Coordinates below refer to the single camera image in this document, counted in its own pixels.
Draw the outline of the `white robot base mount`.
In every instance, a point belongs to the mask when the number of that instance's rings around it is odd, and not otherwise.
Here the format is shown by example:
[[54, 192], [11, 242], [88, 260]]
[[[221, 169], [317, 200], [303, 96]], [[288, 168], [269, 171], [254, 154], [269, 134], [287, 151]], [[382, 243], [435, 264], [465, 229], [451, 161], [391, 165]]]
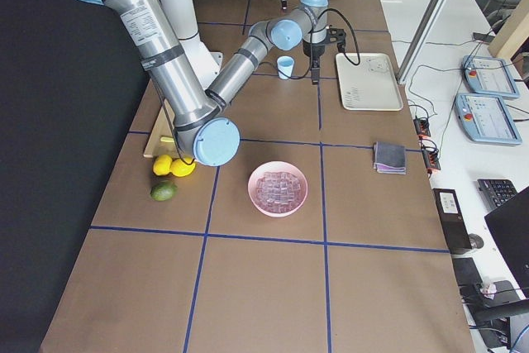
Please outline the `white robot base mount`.
[[193, 0], [160, 0], [186, 56], [203, 89], [208, 88], [218, 76], [222, 52], [211, 52], [202, 42], [195, 15]]

